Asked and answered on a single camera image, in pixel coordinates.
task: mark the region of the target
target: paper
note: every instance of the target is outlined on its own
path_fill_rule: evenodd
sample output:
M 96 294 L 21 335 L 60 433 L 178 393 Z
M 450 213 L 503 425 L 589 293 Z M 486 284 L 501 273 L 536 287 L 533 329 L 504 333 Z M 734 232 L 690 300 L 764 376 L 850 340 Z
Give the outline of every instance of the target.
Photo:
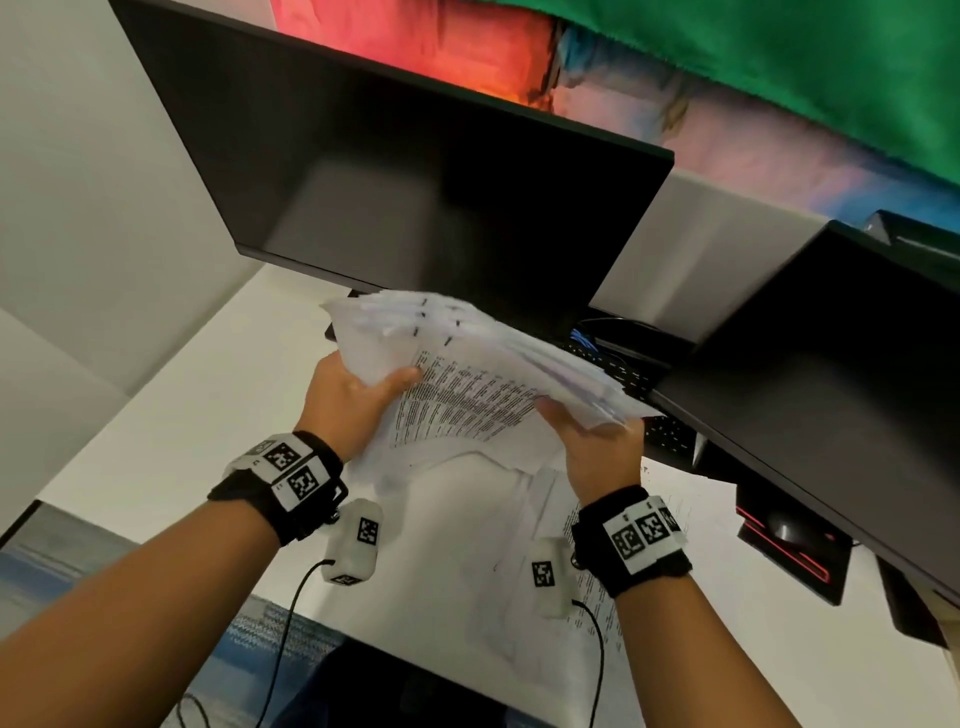
M 381 291 L 324 308 L 347 368 L 368 384 L 402 366 L 423 380 L 385 414 L 350 477 L 383 483 L 466 452 L 536 473 L 562 451 L 534 411 L 536 397 L 565 404 L 583 426 L 649 417 L 598 367 L 508 327 L 469 303 L 431 293 Z
M 693 564 L 694 578 L 735 634 L 742 594 L 733 551 L 739 527 L 735 487 L 649 460 L 643 461 L 641 479 L 651 494 L 663 497 L 684 530 L 688 541 L 684 550 Z M 470 638 L 508 659 L 524 679 L 573 699 L 586 722 L 599 669 L 592 622 L 580 610 L 566 620 L 538 617 L 526 557 L 531 541 L 541 536 L 564 536 L 572 543 L 570 528 L 578 511 L 565 473 L 543 469 L 520 483 L 504 509 L 478 531 L 478 545 L 471 556 L 488 561 L 484 569 L 476 564 L 465 567 L 465 574 L 480 585 Z M 490 537 L 497 539 L 499 548 L 480 546 Z M 588 571 L 580 572 L 578 586 L 581 600 L 597 617 L 606 647 L 596 725 L 641 724 L 613 600 Z

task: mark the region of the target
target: computer monitor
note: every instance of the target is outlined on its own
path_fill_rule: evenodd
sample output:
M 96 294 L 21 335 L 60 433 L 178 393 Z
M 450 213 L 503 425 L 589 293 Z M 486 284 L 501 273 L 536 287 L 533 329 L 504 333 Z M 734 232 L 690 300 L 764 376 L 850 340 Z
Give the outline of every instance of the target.
M 237 250 L 565 338 L 672 155 L 162 0 L 110 0 Z
M 830 223 L 652 393 L 960 604 L 960 296 Z

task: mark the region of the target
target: black keyboard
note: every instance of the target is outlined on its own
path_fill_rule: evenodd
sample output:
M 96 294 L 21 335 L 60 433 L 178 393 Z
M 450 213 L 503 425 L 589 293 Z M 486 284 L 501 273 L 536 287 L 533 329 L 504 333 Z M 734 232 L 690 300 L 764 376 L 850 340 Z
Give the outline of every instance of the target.
M 624 392 L 635 400 L 648 402 L 647 395 L 666 375 L 665 366 L 624 357 L 603 350 L 594 351 L 570 340 L 563 346 L 568 352 L 600 367 L 608 376 L 623 384 Z M 690 472 L 697 433 L 692 427 L 669 415 L 651 417 L 643 430 L 643 454 L 664 465 Z

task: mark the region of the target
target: black wrist strap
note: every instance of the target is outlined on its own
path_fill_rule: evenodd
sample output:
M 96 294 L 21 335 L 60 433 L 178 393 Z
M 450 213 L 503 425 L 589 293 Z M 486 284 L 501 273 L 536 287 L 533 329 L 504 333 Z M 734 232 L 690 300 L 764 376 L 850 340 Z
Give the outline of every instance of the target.
M 303 540 L 320 526 L 330 522 L 337 506 L 347 497 L 347 486 L 340 479 L 344 464 L 337 453 L 323 440 L 310 432 L 294 433 L 311 453 L 288 467 L 274 482 L 262 480 L 251 470 L 236 470 L 230 473 L 207 496 L 207 500 L 245 500 L 270 524 L 286 546 L 294 539 Z M 328 478 L 320 482 L 314 475 L 317 469 L 309 467 L 310 461 L 319 458 Z M 300 499 L 293 508 L 286 508 L 275 495 L 278 489 L 286 489 L 287 501 L 293 484 L 293 492 Z
M 658 530 L 660 526 L 677 530 L 676 522 L 669 513 L 663 513 L 665 506 L 659 509 L 653 524 L 657 528 L 651 529 L 649 524 L 641 528 L 639 522 L 630 522 L 625 511 L 644 501 L 648 501 L 649 494 L 639 485 L 632 485 L 614 491 L 590 505 L 582 508 L 579 520 L 573 524 L 573 543 L 576 549 L 578 565 L 588 569 L 603 585 L 610 596 L 618 596 L 636 584 L 656 579 L 660 576 L 684 576 L 690 573 L 692 566 L 689 559 L 681 550 L 672 550 L 664 554 L 657 561 L 643 570 L 631 573 L 625 563 L 626 547 L 633 546 L 635 553 L 646 548 L 657 546 L 663 540 Z M 625 543 L 619 534 L 611 533 L 606 523 L 611 519 L 623 519 L 623 526 L 629 530 L 628 541 Z

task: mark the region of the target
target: green cloth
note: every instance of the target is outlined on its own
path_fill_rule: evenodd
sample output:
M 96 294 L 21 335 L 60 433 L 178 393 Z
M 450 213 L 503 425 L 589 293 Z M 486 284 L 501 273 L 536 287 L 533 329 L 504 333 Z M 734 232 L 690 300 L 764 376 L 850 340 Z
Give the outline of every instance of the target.
M 960 183 L 958 0 L 511 0 Z

